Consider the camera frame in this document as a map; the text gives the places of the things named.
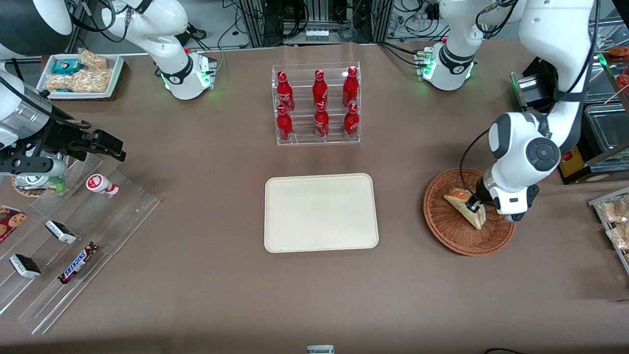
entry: chocolate bar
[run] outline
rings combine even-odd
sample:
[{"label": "chocolate bar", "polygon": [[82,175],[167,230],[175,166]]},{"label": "chocolate bar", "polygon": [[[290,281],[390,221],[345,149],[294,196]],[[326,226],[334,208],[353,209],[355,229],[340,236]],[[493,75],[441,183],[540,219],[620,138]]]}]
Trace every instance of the chocolate bar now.
[{"label": "chocolate bar", "polygon": [[96,246],[92,241],[79,253],[77,258],[74,259],[72,264],[65,270],[63,274],[61,274],[58,279],[62,284],[68,284],[70,279],[72,279],[78,272],[85,266],[87,261],[92,258],[92,254],[96,252],[100,247]]}]

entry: wicker basket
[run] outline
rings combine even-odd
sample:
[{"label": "wicker basket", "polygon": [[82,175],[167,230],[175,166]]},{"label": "wicker basket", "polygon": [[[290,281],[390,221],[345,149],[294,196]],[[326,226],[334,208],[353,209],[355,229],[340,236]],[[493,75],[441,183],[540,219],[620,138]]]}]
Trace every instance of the wicker basket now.
[{"label": "wicker basket", "polygon": [[[482,178],[482,172],[464,168],[463,176],[472,188]],[[443,198],[454,187],[465,188],[459,169],[439,174],[424,193],[424,217],[435,237],[452,251],[466,256],[486,256],[503,248],[513,236],[515,224],[507,222],[494,207],[485,205],[487,221],[477,230]]]}]

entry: coca-cola bottle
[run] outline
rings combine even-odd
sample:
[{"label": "coca-cola bottle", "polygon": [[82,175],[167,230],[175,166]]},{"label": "coca-cola bottle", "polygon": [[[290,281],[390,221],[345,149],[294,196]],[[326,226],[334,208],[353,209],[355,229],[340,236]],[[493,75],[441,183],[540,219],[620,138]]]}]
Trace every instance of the coca-cola bottle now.
[{"label": "coca-cola bottle", "polygon": [[286,72],[280,71],[277,73],[277,98],[280,105],[286,106],[290,111],[295,110],[295,99],[292,97],[292,86],[288,83]]},{"label": "coca-cola bottle", "polygon": [[277,107],[277,128],[279,129],[279,137],[284,141],[292,141],[295,139],[295,133],[292,131],[292,120],[288,114],[288,109],[284,105]]},{"label": "coca-cola bottle", "polygon": [[358,73],[358,68],[355,66],[350,66],[347,69],[347,78],[345,79],[345,83],[343,83],[343,106],[347,107],[351,102],[356,102],[358,97],[358,78],[356,77],[356,73]]},{"label": "coca-cola bottle", "polygon": [[313,85],[313,106],[319,102],[328,104],[328,84],[323,79],[323,70],[318,69],[314,72]]},{"label": "coca-cola bottle", "polygon": [[358,136],[358,126],[360,118],[358,117],[358,105],[350,103],[347,107],[347,114],[343,123],[343,136],[346,139],[356,139]]},{"label": "coca-cola bottle", "polygon": [[314,114],[314,134],[319,138],[328,137],[328,132],[330,131],[330,116],[325,111],[325,108],[325,102],[317,102],[316,113]]}]

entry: clear acrylic display stand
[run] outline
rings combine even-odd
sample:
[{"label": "clear acrylic display stand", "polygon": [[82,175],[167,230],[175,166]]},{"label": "clear acrylic display stand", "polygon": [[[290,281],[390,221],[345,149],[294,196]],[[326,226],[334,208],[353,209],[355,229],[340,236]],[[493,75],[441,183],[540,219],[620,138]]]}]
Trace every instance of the clear acrylic display stand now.
[{"label": "clear acrylic display stand", "polygon": [[[277,145],[294,145],[294,144],[355,144],[360,142],[360,124],[358,135],[352,140],[348,140],[343,136],[343,122],[347,108],[343,106],[343,83],[347,77],[347,69],[350,66],[358,68],[357,78],[360,82],[360,62],[341,62],[330,64],[298,64],[298,65],[274,65],[271,73],[272,99],[274,110],[274,121],[276,128]],[[321,69],[325,73],[325,82],[328,84],[328,109],[330,116],[330,133],[328,137],[322,139],[315,135],[315,108],[313,103],[312,87],[315,83],[315,70]],[[280,138],[279,129],[277,128],[277,106],[279,106],[279,98],[277,97],[277,73],[285,71],[288,82],[292,86],[295,99],[295,110],[290,113],[292,118],[292,129],[295,138],[292,141],[285,141]],[[360,90],[359,86],[357,104],[360,115]]]},{"label": "clear acrylic display stand", "polygon": [[[29,219],[16,229],[25,231],[24,236],[1,251],[1,312],[9,306],[13,312],[16,307],[15,313],[21,314],[20,321],[33,334],[45,333],[50,328],[159,204],[159,200],[118,170],[110,174],[100,172],[98,168],[91,170],[95,162],[88,159],[80,165],[73,165],[75,171],[68,171],[65,194],[44,194],[32,203],[31,208],[35,212],[27,212]],[[113,198],[107,198],[83,187],[93,172],[106,175],[120,187],[120,192]],[[72,178],[76,178],[76,184],[69,186]],[[77,240],[65,244],[54,238],[44,226],[50,219],[63,223],[77,235]],[[100,249],[68,284],[61,284],[57,277],[90,241],[94,241]],[[42,275],[34,280],[19,276],[8,260],[15,253],[33,258]]]}]

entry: brown tabletop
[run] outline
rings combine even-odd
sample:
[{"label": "brown tabletop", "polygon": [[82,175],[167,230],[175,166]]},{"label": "brown tabletop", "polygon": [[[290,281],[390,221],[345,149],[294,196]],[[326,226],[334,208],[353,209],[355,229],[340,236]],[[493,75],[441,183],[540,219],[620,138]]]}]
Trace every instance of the brown tabletop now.
[{"label": "brown tabletop", "polygon": [[[513,240],[485,258],[430,234],[427,184],[514,109],[509,73],[533,59],[501,40],[477,58],[447,93],[376,45],[228,52],[216,89],[177,101],[149,57],[126,57],[117,101],[56,105],[122,139],[119,169],[162,203],[48,334],[0,317],[0,352],[294,354],[329,343],[339,354],[626,353],[628,276],[586,205],[626,183],[563,186],[553,174]],[[271,66],[345,61],[362,68],[362,142],[277,147]],[[492,162],[482,140],[466,165]],[[374,249],[264,249],[269,178],[358,172],[374,180]],[[2,203],[30,202],[8,179],[1,192]]]}]

